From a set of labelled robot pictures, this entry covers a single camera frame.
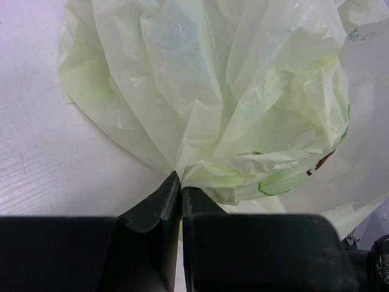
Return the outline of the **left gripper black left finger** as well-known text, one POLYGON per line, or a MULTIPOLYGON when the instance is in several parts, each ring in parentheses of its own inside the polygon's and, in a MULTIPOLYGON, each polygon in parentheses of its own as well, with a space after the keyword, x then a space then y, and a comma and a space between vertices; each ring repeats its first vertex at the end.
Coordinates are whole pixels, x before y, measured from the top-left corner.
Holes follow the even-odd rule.
POLYGON ((118 217, 1 217, 2 291, 173 291, 181 187, 171 173, 118 217))

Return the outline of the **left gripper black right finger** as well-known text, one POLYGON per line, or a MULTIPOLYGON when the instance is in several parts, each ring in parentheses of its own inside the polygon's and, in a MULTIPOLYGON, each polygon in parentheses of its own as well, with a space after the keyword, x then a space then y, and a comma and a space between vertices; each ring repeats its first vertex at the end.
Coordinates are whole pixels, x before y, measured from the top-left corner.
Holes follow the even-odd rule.
POLYGON ((202 190, 182 191, 188 291, 357 291, 337 232, 309 214, 228 214, 202 190))

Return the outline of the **light green plastic bag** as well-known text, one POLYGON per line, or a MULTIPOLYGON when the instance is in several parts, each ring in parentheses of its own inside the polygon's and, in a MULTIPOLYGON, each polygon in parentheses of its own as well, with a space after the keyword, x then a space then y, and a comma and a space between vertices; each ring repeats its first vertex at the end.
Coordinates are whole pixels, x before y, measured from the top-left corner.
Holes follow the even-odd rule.
POLYGON ((69 1, 58 78, 114 142, 227 212, 388 197, 384 1, 69 1))

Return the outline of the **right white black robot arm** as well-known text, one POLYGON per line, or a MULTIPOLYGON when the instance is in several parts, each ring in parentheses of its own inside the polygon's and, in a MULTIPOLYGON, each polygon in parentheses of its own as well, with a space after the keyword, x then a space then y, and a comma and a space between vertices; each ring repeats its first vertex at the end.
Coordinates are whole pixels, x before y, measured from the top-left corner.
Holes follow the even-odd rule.
POLYGON ((342 240, 359 282, 359 291, 388 292, 388 234, 378 238, 370 250, 357 248, 356 239, 342 240))

